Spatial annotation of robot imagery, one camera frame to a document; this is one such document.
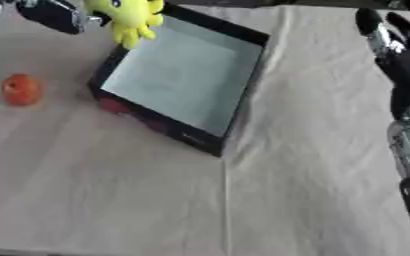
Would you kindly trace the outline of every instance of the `yellow plush toy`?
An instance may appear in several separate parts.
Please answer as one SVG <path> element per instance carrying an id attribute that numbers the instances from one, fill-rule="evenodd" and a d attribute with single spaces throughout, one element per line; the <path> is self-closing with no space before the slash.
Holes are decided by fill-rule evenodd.
<path id="1" fill-rule="evenodd" d="M 155 33 L 148 26 L 163 23 L 159 12 L 163 9 L 163 0 L 84 0 L 85 7 L 91 14 L 100 13 L 112 21 L 113 38 L 127 49 L 138 45 L 139 37 L 154 39 Z"/>

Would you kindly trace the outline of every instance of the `table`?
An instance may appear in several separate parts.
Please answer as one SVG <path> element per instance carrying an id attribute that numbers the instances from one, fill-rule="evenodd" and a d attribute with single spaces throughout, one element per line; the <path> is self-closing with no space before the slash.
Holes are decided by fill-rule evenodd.
<path id="1" fill-rule="evenodd" d="M 410 255 L 391 85 L 354 10 L 195 9 L 272 34 L 222 159 L 97 107 L 84 85 L 113 48 L 107 29 L 67 36 L 4 14 L 0 83 L 24 72 L 46 85 L 33 107 L 0 99 L 0 249 Z"/>

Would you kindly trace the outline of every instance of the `apple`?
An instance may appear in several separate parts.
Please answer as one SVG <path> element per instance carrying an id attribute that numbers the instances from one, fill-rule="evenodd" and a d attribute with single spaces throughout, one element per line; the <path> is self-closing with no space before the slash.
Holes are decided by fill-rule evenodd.
<path id="1" fill-rule="evenodd" d="M 2 94 L 10 105 L 32 105 L 42 98 L 42 83 L 30 75 L 15 74 L 4 80 Z"/>

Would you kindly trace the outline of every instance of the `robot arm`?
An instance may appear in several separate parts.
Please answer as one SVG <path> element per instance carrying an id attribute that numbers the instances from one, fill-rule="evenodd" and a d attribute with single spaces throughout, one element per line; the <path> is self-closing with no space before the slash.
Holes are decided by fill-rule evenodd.
<path id="1" fill-rule="evenodd" d="M 405 1 L 410 9 L 410 0 Z M 410 215 L 410 22 L 390 13 L 387 21 L 401 35 L 387 29 L 375 11 L 360 9 L 356 15 L 359 31 L 375 53 L 375 62 L 393 82 L 388 141 L 402 181 L 400 190 Z"/>

